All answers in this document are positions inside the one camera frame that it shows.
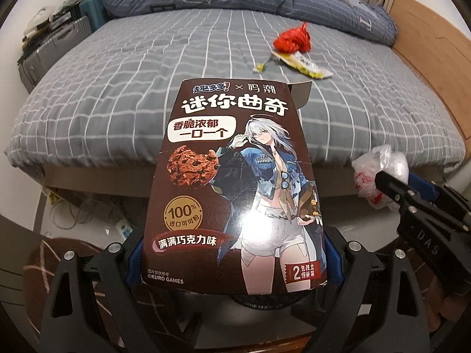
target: gray suitcase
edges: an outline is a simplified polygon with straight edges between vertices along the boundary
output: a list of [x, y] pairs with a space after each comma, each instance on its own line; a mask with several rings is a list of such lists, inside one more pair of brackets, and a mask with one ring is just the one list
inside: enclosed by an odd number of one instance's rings
[[89, 35], [91, 35], [90, 22], [85, 16], [52, 34], [24, 60], [19, 65], [18, 71], [29, 93], [63, 55]]

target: halo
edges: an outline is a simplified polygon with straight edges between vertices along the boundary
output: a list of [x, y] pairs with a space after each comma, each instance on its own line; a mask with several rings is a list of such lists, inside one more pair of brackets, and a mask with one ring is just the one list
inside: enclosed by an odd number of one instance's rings
[[276, 118], [276, 116], [270, 114], [252, 114], [250, 118]]

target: suitcase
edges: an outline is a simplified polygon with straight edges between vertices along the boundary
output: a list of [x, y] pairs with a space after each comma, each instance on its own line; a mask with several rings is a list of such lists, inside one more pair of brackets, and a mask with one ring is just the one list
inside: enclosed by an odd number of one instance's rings
[[79, 3], [79, 9], [82, 17], [89, 18], [92, 32], [110, 21], [108, 11], [103, 6], [103, 0], [83, 0]]
[[26, 70], [24, 70], [22, 63], [18, 65], [18, 71], [20, 72], [21, 82], [23, 82], [23, 85], [26, 87], [28, 93], [31, 93], [34, 89], [34, 83], [32, 82], [31, 77], [28, 75]]
[[51, 34], [20, 65], [21, 80], [30, 91], [63, 55], [91, 35], [88, 17], [82, 17]]

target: red plastic bag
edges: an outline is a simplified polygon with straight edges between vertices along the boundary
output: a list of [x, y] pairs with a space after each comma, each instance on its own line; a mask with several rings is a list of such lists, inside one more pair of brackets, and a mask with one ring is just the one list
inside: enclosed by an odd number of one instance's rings
[[273, 46], [281, 53], [296, 53], [297, 51], [311, 50], [311, 36], [306, 30], [307, 24], [302, 23], [300, 27], [291, 28], [273, 41]]

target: sunglasses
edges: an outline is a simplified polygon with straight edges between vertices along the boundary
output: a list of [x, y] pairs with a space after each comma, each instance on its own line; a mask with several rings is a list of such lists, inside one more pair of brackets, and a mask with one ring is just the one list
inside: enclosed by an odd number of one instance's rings
[[281, 188], [288, 188], [289, 184], [288, 184], [288, 173], [287, 172], [282, 172], [281, 173]]

